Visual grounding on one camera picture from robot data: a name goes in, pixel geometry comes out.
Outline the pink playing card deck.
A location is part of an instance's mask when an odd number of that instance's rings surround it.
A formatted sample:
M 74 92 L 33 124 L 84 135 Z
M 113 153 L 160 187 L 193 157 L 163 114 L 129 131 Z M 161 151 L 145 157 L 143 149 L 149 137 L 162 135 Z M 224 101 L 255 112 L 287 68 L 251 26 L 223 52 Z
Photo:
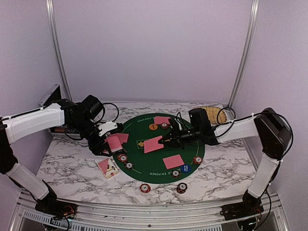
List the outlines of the pink playing card deck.
M 108 137 L 107 142 L 111 152 L 117 152 L 123 149 L 121 142 L 117 136 Z

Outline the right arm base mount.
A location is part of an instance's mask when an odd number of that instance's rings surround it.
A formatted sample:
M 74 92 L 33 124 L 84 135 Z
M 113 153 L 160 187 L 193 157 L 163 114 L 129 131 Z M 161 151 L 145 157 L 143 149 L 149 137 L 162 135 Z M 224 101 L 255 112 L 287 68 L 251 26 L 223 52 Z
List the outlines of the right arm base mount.
M 262 204 L 257 204 L 256 206 L 252 207 L 251 205 L 244 202 L 239 202 L 223 205 L 221 207 L 220 214 L 224 217 L 225 220 L 233 220 L 256 215 L 262 212 L 264 212 Z

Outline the orange big blind button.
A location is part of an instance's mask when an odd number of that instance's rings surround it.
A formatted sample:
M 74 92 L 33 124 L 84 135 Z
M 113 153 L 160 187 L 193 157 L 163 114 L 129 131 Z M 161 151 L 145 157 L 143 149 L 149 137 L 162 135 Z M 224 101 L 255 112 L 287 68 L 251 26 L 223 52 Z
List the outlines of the orange big blind button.
M 149 125 L 149 129 L 150 129 L 150 130 L 157 130 L 157 129 L 158 129 L 158 125 L 156 125 L 156 124 L 150 124 L 150 125 Z

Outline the dark red poker chip stack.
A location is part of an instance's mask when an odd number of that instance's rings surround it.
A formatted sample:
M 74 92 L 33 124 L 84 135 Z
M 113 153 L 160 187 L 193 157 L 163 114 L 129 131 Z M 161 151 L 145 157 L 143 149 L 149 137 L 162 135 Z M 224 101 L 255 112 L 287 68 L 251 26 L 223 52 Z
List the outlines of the dark red poker chip stack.
M 177 185 L 176 191 L 177 191 L 177 193 L 179 193 L 179 194 L 183 194 L 183 193 L 186 192 L 187 188 L 188 188 L 187 184 L 181 182 L 181 183 L 179 183 L 179 184 Z

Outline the blue small blind button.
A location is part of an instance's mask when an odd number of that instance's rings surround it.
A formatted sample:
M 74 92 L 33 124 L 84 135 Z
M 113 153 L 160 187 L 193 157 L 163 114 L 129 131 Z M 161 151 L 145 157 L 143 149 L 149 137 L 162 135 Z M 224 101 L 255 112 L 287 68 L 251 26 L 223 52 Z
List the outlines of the blue small blind button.
M 190 165 L 184 164 L 180 167 L 180 170 L 182 173 L 190 173 L 192 170 L 192 167 Z

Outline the red poker chips moved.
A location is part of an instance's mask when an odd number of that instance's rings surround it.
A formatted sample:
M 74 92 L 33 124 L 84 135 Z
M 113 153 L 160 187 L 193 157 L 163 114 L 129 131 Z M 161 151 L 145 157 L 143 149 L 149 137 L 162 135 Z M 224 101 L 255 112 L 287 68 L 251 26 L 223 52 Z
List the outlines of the red poker chips moved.
M 167 123 L 162 123 L 161 124 L 161 128 L 162 129 L 167 129 L 168 128 L 168 124 Z

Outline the dark chips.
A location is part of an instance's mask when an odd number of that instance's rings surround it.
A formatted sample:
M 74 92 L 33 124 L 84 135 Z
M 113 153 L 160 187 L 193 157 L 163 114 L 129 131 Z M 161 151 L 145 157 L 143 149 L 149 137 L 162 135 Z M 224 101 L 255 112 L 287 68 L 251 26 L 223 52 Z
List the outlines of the dark chips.
M 125 168 L 126 169 L 133 169 L 133 167 L 134 167 L 134 164 L 132 162 L 126 162 L 125 163 Z
M 173 178 L 179 178 L 179 177 L 180 177 L 180 171 L 178 171 L 178 170 L 173 170 L 173 171 L 171 172 L 171 176 L 172 176 Z

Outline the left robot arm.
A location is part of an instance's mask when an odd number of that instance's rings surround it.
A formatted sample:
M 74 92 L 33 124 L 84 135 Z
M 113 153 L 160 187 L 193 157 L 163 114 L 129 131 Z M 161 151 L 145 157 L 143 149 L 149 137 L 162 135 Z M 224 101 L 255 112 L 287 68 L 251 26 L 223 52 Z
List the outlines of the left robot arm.
M 32 193 L 50 214 L 57 214 L 61 210 L 57 195 L 48 184 L 18 161 L 11 144 L 42 130 L 68 125 L 87 140 L 88 147 L 94 155 L 104 155 L 104 151 L 107 150 L 107 156 L 111 156 L 111 149 L 103 137 L 102 130 L 94 123 L 94 118 L 103 109 L 103 104 L 96 97 L 89 95 L 79 103 L 62 99 L 32 111 L 1 118 L 1 174 Z

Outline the black triangular all-in button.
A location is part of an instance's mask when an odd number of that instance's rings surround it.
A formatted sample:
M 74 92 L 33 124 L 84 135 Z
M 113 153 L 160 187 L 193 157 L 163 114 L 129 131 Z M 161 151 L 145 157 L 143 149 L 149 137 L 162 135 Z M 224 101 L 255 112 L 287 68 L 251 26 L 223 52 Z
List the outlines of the black triangular all-in button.
M 125 149 L 121 149 L 121 150 L 114 152 L 114 154 L 126 154 L 126 153 L 127 153 L 127 151 Z

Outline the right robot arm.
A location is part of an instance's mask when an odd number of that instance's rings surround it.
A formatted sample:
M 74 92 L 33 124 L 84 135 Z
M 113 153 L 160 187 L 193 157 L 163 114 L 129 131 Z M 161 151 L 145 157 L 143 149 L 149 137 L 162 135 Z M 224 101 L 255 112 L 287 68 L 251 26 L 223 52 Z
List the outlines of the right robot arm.
M 258 139 L 262 157 L 255 177 L 239 203 L 238 211 L 248 216 L 257 208 L 257 201 L 275 179 L 284 156 L 294 142 L 294 133 L 289 121 L 271 107 L 259 113 L 225 123 L 211 125 L 203 108 L 189 111 L 191 128 L 183 122 L 170 119 L 171 130 L 159 139 L 159 144 L 173 148 L 184 148 L 188 143 L 199 141 L 202 145 L 215 146 L 233 140 Z

